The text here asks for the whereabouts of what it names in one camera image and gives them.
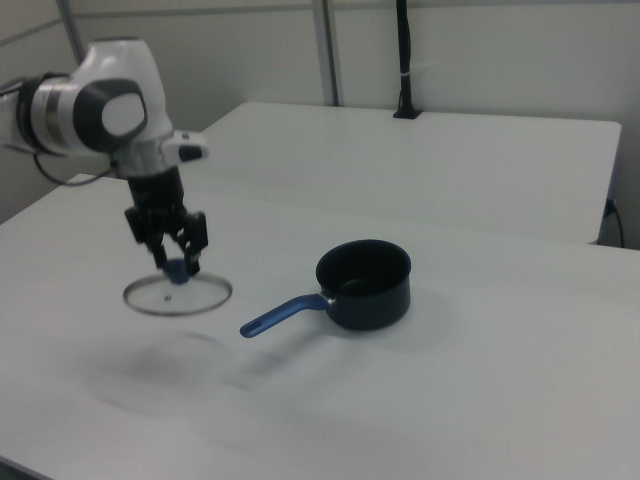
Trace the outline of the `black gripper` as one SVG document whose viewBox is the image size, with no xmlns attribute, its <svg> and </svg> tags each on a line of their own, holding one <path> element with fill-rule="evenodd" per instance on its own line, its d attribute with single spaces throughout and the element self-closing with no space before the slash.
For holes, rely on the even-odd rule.
<svg viewBox="0 0 640 480">
<path fill-rule="evenodd" d="M 179 170 L 170 168 L 151 176 L 131 177 L 127 183 L 134 205 L 125 211 L 125 217 L 135 241 L 144 244 L 156 268 L 164 270 L 167 256 L 162 219 L 181 217 L 174 240 L 183 252 L 186 274 L 195 276 L 200 271 L 201 253 L 208 246 L 206 217 L 202 212 L 184 213 Z"/>
</svg>

